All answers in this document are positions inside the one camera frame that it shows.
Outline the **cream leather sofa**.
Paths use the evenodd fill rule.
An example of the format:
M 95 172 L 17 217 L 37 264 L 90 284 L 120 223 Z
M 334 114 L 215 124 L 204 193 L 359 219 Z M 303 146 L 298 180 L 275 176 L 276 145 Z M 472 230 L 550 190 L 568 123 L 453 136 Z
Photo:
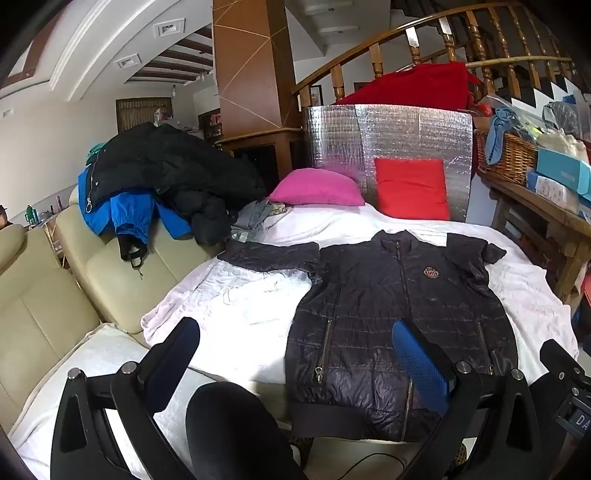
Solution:
M 1 425 L 10 430 L 41 379 L 90 331 L 112 323 L 138 343 L 140 320 L 190 271 L 218 253 L 173 239 L 153 223 L 134 271 L 117 240 L 95 235 L 77 194 L 50 223 L 54 234 L 14 224 L 1 232 Z

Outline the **black knee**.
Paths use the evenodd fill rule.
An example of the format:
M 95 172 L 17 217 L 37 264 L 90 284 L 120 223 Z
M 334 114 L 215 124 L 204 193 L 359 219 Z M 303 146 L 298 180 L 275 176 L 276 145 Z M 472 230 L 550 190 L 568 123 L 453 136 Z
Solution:
M 185 430 L 197 479 L 304 479 L 287 438 L 259 397 L 230 382 L 200 386 Z

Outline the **wooden side table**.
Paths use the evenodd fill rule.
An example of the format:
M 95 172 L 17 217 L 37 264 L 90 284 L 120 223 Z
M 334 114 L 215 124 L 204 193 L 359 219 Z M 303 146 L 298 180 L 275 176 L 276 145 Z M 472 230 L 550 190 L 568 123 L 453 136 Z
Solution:
M 487 175 L 480 179 L 497 202 L 492 228 L 546 270 L 547 282 L 563 303 L 578 303 L 577 279 L 590 262 L 590 224 L 523 186 Z

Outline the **white tissue pack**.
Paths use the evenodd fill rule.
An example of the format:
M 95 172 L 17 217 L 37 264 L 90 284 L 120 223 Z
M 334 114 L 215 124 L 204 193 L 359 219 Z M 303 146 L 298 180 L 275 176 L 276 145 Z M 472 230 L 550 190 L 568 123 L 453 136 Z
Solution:
M 578 214 L 579 195 L 561 183 L 531 170 L 527 173 L 526 187 L 560 208 Z

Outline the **white embossed bed blanket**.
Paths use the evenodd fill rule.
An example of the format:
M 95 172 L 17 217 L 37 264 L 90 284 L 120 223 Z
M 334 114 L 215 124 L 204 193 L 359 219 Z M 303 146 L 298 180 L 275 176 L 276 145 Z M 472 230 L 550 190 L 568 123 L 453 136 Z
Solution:
M 377 232 L 412 233 L 444 245 L 451 233 L 481 238 L 505 254 L 488 269 L 490 287 L 502 302 L 514 330 L 519 366 L 529 381 L 545 373 L 539 353 L 546 340 L 577 355 L 571 310 L 551 291 L 545 271 L 500 232 L 485 226 L 385 216 L 370 206 L 303 206 L 270 218 L 259 241 L 276 246 L 315 242 L 322 247 L 367 241 Z M 150 343 L 158 343 L 184 316 L 201 330 L 197 354 L 169 406 L 155 419 L 182 459 L 189 456 L 184 412 L 190 395 L 211 376 L 245 387 L 280 387 L 283 355 L 297 302 L 310 289 L 301 272 L 256 273 L 208 260 L 191 271 L 141 321 Z M 33 389 L 9 437 L 24 464 L 39 479 L 50 475 L 53 430 L 70 368 L 90 375 L 113 373 L 123 362 L 138 360 L 146 349 L 121 330 L 102 326 L 70 349 Z

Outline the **red cushion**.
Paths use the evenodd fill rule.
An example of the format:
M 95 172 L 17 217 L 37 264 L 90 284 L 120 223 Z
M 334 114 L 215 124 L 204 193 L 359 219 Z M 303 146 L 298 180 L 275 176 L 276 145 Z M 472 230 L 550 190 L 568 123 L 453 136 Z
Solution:
M 441 159 L 375 159 L 378 210 L 389 217 L 450 221 Z

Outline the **teal cardboard box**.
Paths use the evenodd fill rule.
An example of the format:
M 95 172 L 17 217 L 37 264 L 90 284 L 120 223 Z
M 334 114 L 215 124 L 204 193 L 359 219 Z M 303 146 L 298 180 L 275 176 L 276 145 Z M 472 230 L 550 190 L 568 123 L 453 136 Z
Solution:
M 590 200 L 590 166 L 585 162 L 554 150 L 540 148 L 536 170 Z

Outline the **wicker basket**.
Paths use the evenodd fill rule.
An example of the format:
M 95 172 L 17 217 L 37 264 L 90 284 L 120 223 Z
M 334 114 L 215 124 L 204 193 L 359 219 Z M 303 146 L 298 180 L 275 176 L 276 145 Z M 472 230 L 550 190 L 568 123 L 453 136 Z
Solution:
M 475 131 L 477 172 L 499 181 L 525 186 L 528 173 L 535 170 L 537 165 L 538 150 L 535 145 L 516 135 L 505 133 L 499 162 L 488 165 L 485 156 L 487 137 L 488 131 Z

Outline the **pink pillow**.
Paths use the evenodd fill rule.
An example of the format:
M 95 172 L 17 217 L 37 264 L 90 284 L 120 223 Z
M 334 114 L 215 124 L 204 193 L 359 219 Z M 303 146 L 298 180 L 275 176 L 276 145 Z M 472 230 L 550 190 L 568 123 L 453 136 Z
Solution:
M 284 177 L 269 200 L 287 205 L 363 206 L 366 203 L 356 182 L 331 170 L 303 168 Z

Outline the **grey folded garment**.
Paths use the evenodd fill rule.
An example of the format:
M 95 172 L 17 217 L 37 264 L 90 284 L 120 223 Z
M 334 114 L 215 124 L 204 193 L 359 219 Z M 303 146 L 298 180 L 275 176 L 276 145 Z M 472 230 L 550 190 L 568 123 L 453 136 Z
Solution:
M 242 243 L 256 241 L 266 231 L 267 218 L 280 217 L 290 212 L 290 206 L 269 199 L 253 201 L 239 211 L 230 228 L 230 238 Z

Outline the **blue cloth in basket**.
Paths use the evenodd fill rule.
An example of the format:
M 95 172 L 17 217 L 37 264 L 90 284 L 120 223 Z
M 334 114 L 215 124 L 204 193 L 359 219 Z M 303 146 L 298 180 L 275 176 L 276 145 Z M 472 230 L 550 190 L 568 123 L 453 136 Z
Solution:
M 516 112 L 509 108 L 498 108 L 491 120 L 485 143 L 485 160 L 488 166 L 500 162 L 506 133 L 518 133 L 521 121 Z

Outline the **silver foil insulation board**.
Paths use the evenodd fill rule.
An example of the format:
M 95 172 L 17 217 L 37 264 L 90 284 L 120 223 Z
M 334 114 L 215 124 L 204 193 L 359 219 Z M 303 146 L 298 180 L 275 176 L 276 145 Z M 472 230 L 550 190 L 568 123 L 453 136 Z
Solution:
M 351 177 L 373 206 L 378 204 L 377 158 L 441 159 L 451 219 L 466 220 L 473 156 L 469 114 L 356 104 L 308 107 L 303 119 L 311 165 Z

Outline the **black coat pile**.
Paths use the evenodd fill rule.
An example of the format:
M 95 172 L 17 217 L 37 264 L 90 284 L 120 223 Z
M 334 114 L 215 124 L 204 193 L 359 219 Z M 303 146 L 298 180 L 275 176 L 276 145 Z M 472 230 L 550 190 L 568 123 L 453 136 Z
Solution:
M 86 167 L 94 206 L 123 191 L 151 193 L 206 247 L 228 238 L 239 211 L 266 196 L 252 164 L 170 125 L 126 130 L 92 150 Z

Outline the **red cloth on railing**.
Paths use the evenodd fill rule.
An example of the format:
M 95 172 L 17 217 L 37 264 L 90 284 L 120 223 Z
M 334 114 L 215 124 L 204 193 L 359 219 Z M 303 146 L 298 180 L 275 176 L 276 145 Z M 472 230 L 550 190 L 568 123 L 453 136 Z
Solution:
M 335 105 L 381 104 L 466 110 L 474 105 L 470 88 L 480 84 L 462 62 L 424 63 L 377 78 Z

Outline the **wooden stair railing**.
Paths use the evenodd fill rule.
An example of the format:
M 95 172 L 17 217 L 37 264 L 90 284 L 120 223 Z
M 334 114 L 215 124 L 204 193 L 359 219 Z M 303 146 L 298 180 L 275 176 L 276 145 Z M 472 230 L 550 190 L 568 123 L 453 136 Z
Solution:
M 362 84 L 349 75 L 349 65 L 362 58 L 370 79 L 418 64 L 464 63 L 480 79 L 473 88 L 481 98 L 500 92 L 523 99 L 530 90 L 550 93 L 577 75 L 574 60 L 550 27 L 525 5 L 493 1 L 442 9 L 405 20 L 335 56 L 295 84 L 301 106 L 311 106 L 312 89 L 329 82 L 341 100 Z

